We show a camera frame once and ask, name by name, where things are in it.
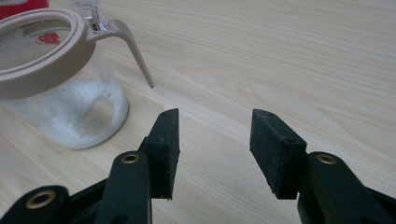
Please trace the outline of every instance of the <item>pitcher handle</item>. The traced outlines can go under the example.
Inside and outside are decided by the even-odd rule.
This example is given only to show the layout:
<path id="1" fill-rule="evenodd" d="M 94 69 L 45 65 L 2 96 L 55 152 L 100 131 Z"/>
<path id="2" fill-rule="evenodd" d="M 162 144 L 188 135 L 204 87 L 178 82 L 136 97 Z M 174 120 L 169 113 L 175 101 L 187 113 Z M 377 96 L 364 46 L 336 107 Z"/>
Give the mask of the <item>pitcher handle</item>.
<path id="1" fill-rule="evenodd" d="M 140 50 L 137 47 L 136 42 L 134 41 L 134 36 L 132 35 L 132 32 L 129 29 L 129 27 L 123 21 L 115 20 L 115 19 L 107 20 L 106 30 L 104 32 L 95 32 L 88 29 L 87 42 L 94 43 L 98 40 L 111 36 L 119 37 L 126 42 L 130 51 L 134 55 L 134 59 L 136 60 L 137 65 L 142 71 L 148 85 L 151 88 L 154 88 L 154 82 L 152 80 L 151 74 L 149 73 L 149 70 L 146 67 L 145 61 L 143 60 Z"/>

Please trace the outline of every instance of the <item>wooden table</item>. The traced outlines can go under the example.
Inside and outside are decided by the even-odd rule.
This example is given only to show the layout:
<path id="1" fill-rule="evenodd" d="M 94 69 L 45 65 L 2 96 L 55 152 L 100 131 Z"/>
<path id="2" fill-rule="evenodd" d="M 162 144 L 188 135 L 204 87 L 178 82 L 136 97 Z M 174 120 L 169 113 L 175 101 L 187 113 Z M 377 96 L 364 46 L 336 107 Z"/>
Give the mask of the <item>wooden table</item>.
<path id="1" fill-rule="evenodd" d="M 66 7 L 61 0 L 52 7 Z M 127 23 L 156 87 L 124 42 L 99 42 L 130 114 L 100 146 L 58 147 L 0 107 L 0 216 L 45 185 L 73 194 L 137 150 L 164 110 L 179 108 L 174 200 L 154 223 L 300 223 L 249 152 L 253 108 L 285 120 L 308 152 L 341 157 L 361 182 L 396 197 L 396 2 L 393 0 L 106 0 Z"/>

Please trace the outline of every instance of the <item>glass pitcher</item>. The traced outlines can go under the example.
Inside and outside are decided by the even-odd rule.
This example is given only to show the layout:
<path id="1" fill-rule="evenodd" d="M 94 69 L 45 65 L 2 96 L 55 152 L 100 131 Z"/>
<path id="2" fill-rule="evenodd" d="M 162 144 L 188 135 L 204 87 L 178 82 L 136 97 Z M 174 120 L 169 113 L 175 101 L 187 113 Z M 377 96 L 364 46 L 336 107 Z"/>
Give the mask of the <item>glass pitcher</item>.
<path id="1" fill-rule="evenodd" d="M 95 51 L 97 40 L 122 38 L 154 87 L 131 31 L 119 20 L 95 32 L 75 11 L 46 8 L 0 21 L 0 101 L 59 145 L 95 146 L 128 114 L 119 82 Z"/>

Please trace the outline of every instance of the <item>clear glass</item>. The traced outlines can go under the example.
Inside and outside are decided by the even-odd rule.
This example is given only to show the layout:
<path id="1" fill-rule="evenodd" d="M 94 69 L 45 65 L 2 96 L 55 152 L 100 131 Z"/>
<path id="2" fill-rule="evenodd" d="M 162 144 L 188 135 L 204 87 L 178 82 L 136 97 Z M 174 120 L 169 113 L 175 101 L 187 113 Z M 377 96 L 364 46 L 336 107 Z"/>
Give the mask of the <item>clear glass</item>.
<path id="1" fill-rule="evenodd" d="M 50 91 L 2 103 L 61 146 L 100 144 L 128 114 L 127 98 L 102 57 L 96 50 L 84 68 Z"/>

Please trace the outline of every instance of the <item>pitcher lid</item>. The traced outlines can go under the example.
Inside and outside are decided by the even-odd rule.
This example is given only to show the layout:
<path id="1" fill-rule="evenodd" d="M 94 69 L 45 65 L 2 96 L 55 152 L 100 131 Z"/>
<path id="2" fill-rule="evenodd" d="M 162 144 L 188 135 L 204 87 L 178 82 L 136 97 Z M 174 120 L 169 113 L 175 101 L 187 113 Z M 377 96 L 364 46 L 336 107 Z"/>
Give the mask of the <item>pitcher lid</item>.
<path id="1" fill-rule="evenodd" d="M 81 16 L 63 8 L 0 21 L 0 100 L 37 95 L 74 76 L 95 50 L 86 34 Z"/>

